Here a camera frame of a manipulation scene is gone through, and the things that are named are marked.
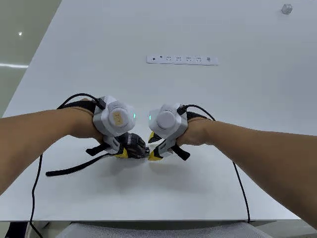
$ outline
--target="power strip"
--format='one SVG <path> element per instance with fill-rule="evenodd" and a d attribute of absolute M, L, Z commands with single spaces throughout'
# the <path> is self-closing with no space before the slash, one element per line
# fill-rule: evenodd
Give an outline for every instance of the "power strip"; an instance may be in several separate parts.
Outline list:
<path fill-rule="evenodd" d="M 218 58 L 211 56 L 147 56 L 147 63 L 190 64 L 190 65 L 218 65 Z"/>

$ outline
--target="white table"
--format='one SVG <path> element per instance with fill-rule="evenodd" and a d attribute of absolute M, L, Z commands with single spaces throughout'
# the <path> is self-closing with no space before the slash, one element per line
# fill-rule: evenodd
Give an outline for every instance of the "white table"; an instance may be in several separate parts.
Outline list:
<path fill-rule="evenodd" d="M 56 108 L 68 96 L 112 95 L 148 111 L 195 103 L 217 120 L 317 134 L 317 2 L 290 0 L 63 0 L 5 116 Z M 149 54 L 212 55 L 219 66 L 146 64 Z M 245 220 L 231 161 L 211 146 L 187 162 L 90 158 L 94 140 L 66 137 L 44 153 L 35 220 Z M 0 220 L 28 220 L 38 160 L 0 197 Z M 252 220 L 297 219 L 241 170 Z"/>

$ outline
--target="black cable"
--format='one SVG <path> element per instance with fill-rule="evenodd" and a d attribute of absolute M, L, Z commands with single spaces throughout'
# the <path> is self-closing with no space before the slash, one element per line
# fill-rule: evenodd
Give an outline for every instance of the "black cable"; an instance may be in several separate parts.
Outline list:
<path fill-rule="evenodd" d="M 41 235 L 41 233 L 36 229 L 36 227 L 33 225 L 32 221 L 33 221 L 33 216 L 34 216 L 34 210 L 35 210 L 35 188 L 36 185 L 38 184 L 38 180 L 39 180 L 39 176 L 40 176 L 40 172 L 41 172 L 41 166 L 42 166 L 42 159 L 43 159 L 43 154 L 40 155 L 40 161 L 39 161 L 39 168 L 38 168 L 38 173 L 36 175 L 36 179 L 32 188 L 32 213 L 31 213 L 31 218 L 30 218 L 30 226 L 32 227 L 32 229 L 36 232 L 36 234 L 38 234 L 38 236 L 40 238 L 43 238 L 43 236 Z"/>
<path fill-rule="evenodd" d="M 194 105 L 194 104 L 189 104 L 189 105 L 183 105 L 180 107 L 179 111 L 181 114 L 182 114 L 182 111 L 183 110 L 186 110 L 187 108 L 198 108 L 200 110 L 202 110 L 204 113 L 206 113 L 212 120 L 216 121 L 214 119 L 214 117 L 212 115 L 210 115 L 209 112 L 207 112 L 205 109 L 203 109 L 202 107 L 200 106 L 197 106 L 197 105 Z M 235 162 L 233 162 L 233 167 L 234 167 L 234 170 L 236 171 L 236 174 L 237 174 L 237 177 L 238 177 L 238 180 L 239 180 L 239 183 L 240 183 L 240 187 L 241 187 L 241 190 L 242 190 L 242 194 L 243 194 L 243 198 L 244 198 L 244 202 L 246 204 L 246 208 L 247 208 L 247 213 L 248 213 L 248 223 L 250 223 L 251 219 L 250 219 L 250 210 L 249 210 L 249 204 L 248 204 L 248 201 L 247 201 L 247 197 L 246 197 L 246 193 L 244 192 L 244 188 L 243 188 L 243 185 L 242 185 L 242 182 L 241 182 L 241 178 L 240 178 L 240 175 L 239 175 L 239 172 L 238 172 L 238 169 L 237 169 L 237 166 L 235 164 Z"/>
<path fill-rule="evenodd" d="M 74 94 L 72 96 L 70 96 L 69 98 L 67 98 L 65 100 L 65 102 L 63 102 L 57 109 L 61 109 L 65 106 L 66 103 L 68 103 L 70 100 L 72 100 L 73 98 L 79 97 L 79 96 L 84 96 L 84 97 L 89 97 L 91 99 L 93 99 L 96 102 L 96 105 L 100 108 L 100 109 L 105 109 L 106 108 L 106 104 L 103 100 L 99 99 L 99 98 L 95 98 L 94 96 L 88 94 L 88 93 L 77 93 Z"/>
<path fill-rule="evenodd" d="M 66 103 L 68 103 L 70 100 L 72 100 L 73 98 L 78 97 L 78 96 L 89 97 L 89 98 L 93 99 L 93 100 L 96 102 L 96 105 L 97 105 L 100 109 L 105 109 L 105 108 L 106 108 L 106 104 L 105 104 L 105 102 L 104 102 L 102 99 L 95 98 L 94 96 L 92 96 L 92 95 L 90 95 L 90 94 L 87 94 L 87 93 L 77 93 L 77 94 L 74 94 L 74 95 L 70 96 L 69 98 L 67 98 L 67 99 L 65 100 L 65 102 L 63 102 L 57 109 L 63 108 Z M 30 222 L 30 226 L 32 227 L 32 229 L 36 232 L 36 234 L 37 234 L 40 238 L 43 238 L 43 236 L 42 236 L 41 233 L 36 229 L 36 227 L 33 225 L 32 221 L 33 221 L 34 210 L 35 210 L 35 194 L 34 194 L 34 191 L 35 191 L 36 185 L 37 185 L 38 180 L 39 180 L 39 176 L 40 176 L 40 172 L 41 172 L 41 167 L 42 167 L 42 159 L 43 159 L 43 154 L 40 155 L 38 173 L 37 173 L 37 175 L 36 175 L 36 179 L 35 179 L 35 182 L 34 182 L 33 188 L 32 188 L 32 213 L 31 213 L 31 218 L 30 218 L 30 221 L 29 221 L 29 222 Z"/>
<path fill-rule="evenodd" d="M 239 172 L 238 172 L 237 166 L 236 166 L 235 162 L 232 161 L 232 163 L 233 163 L 234 170 L 236 171 L 236 174 L 237 174 L 237 177 L 238 177 L 238 180 L 239 180 L 239 183 L 240 183 L 240 187 L 241 187 L 241 190 L 242 190 L 242 194 L 243 194 L 243 197 L 244 197 L 244 201 L 245 201 L 245 203 L 246 203 L 247 213 L 248 213 L 248 223 L 250 223 L 250 211 L 249 211 L 249 205 L 248 205 L 246 193 L 244 192 L 244 188 L 243 188 L 243 185 L 242 185 L 240 176 L 239 176 Z"/>

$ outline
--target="forearm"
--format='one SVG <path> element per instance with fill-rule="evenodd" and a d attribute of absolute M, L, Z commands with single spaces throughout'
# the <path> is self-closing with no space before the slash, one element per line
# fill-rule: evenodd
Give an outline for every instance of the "forearm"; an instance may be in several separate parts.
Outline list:
<path fill-rule="evenodd" d="M 73 126 L 71 112 L 51 110 L 0 119 L 0 194 Z"/>
<path fill-rule="evenodd" d="M 262 189 L 317 227 L 317 137 L 251 130 L 222 122 L 208 126 L 213 144 Z"/>

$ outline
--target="floor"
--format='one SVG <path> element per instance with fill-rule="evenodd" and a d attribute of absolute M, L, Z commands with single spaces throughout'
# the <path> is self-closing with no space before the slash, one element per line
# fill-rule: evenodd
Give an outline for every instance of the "floor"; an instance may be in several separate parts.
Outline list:
<path fill-rule="evenodd" d="M 61 0 L 0 1 L 0 117 L 27 70 L 60 2 Z M 43 235 L 55 237 L 68 224 L 50 223 L 43 230 Z M 4 237 L 8 225 L 9 223 L 0 222 L 0 237 Z M 316 230 L 301 220 L 254 225 L 273 237 L 317 238 Z"/>

